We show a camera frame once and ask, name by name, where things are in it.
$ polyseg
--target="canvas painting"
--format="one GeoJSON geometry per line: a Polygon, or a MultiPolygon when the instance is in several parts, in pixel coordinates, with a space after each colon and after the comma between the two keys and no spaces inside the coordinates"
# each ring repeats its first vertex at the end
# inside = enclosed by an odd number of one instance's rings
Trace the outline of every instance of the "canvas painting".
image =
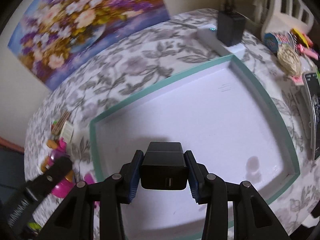
{"type": "Polygon", "coordinates": [[[163,0],[34,0],[8,47],[55,90],[100,51],[168,19],[163,0]]]}

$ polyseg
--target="chair backrest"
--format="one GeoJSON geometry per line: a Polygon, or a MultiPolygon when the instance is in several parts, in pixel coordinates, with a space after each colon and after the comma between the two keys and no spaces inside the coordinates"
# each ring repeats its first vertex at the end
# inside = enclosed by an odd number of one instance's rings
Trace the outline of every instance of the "chair backrest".
{"type": "Polygon", "coordinates": [[[314,16],[302,0],[270,0],[261,38],[263,39],[265,33],[289,31],[292,28],[308,33],[313,22],[314,16]]]}

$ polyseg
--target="leaf pattern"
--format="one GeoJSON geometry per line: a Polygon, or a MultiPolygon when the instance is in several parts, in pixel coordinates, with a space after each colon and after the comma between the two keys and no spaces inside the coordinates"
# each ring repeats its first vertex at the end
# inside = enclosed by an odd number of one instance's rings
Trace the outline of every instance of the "leaf pattern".
{"type": "MultiPolygon", "coordinates": [[[[39,163],[50,153],[45,146],[50,125],[64,110],[71,111],[76,125],[68,153],[76,181],[94,175],[90,153],[89,123],[98,114],[164,78],[206,62],[218,55],[202,44],[196,28],[216,24],[217,11],[200,9],[175,15],[171,20],[134,33],[92,57],[43,101],[28,124],[25,145],[25,176],[39,175],[39,163]]],[[[307,158],[301,118],[290,93],[291,80],[279,70],[276,57],[247,31],[242,59],[273,98],[292,138],[301,175],[270,207],[288,233],[297,228],[320,199],[320,168],[307,158]]],[[[44,225],[61,199],[49,195],[34,212],[44,225]]],[[[94,212],[94,240],[99,239],[99,210],[94,212]]]]}

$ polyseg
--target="black plug adapter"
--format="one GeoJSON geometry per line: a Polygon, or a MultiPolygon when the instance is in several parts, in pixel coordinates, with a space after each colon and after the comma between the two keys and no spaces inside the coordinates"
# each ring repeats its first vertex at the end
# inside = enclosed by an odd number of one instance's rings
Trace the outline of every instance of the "black plug adapter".
{"type": "Polygon", "coordinates": [[[241,42],[245,17],[233,11],[219,11],[217,38],[227,47],[241,42]]]}
{"type": "Polygon", "coordinates": [[[150,142],[140,166],[143,188],[183,190],[187,186],[188,175],[181,143],[150,142]]]}

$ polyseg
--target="usb port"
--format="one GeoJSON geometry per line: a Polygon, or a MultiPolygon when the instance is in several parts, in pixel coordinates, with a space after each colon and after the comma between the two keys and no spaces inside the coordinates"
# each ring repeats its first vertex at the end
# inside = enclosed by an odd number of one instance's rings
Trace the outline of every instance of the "usb port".
{"type": "Polygon", "coordinates": [[[165,187],[172,187],[172,178],[165,179],[165,187]]]}

